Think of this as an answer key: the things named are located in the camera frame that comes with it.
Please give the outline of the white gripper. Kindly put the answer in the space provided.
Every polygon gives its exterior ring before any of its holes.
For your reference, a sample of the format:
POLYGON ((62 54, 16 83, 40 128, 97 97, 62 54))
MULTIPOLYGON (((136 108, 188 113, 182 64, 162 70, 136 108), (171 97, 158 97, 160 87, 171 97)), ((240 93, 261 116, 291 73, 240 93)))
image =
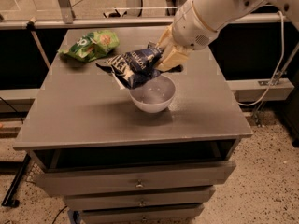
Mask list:
POLYGON ((218 35, 218 32, 204 25, 194 8, 193 0, 187 0, 177 11, 172 26, 164 29, 156 43, 156 48, 163 53, 154 68, 166 72, 185 63, 189 59, 191 49, 204 49, 218 35))

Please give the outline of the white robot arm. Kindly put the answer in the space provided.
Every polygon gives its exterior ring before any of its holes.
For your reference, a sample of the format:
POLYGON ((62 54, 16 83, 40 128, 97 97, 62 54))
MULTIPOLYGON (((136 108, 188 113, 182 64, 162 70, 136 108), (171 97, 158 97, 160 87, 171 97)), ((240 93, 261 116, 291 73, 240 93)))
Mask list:
POLYGON ((164 53, 155 68, 164 72, 185 63, 193 50, 216 40, 227 24, 265 3, 278 8, 299 30, 299 0, 187 0, 156 44, 164 53))

